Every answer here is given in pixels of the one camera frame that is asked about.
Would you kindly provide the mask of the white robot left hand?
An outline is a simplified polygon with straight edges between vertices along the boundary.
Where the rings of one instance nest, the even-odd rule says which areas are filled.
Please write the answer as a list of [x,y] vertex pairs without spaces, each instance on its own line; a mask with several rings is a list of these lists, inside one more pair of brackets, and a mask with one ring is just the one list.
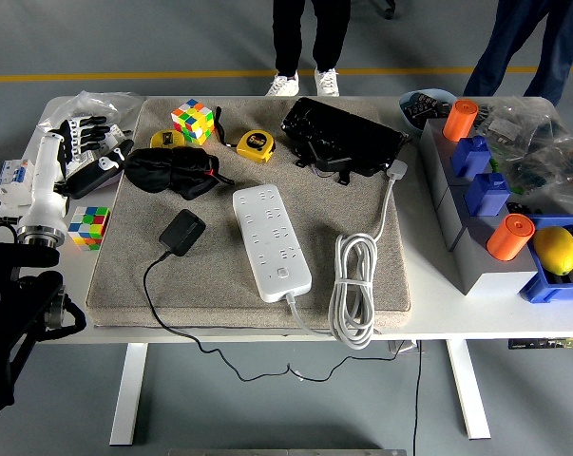
[[132,147],[133,141],[104,116],[67,118],[45,133],[34,168],[31,206],[17,225],[18,241],[62,245],[68,201],[118,176]]

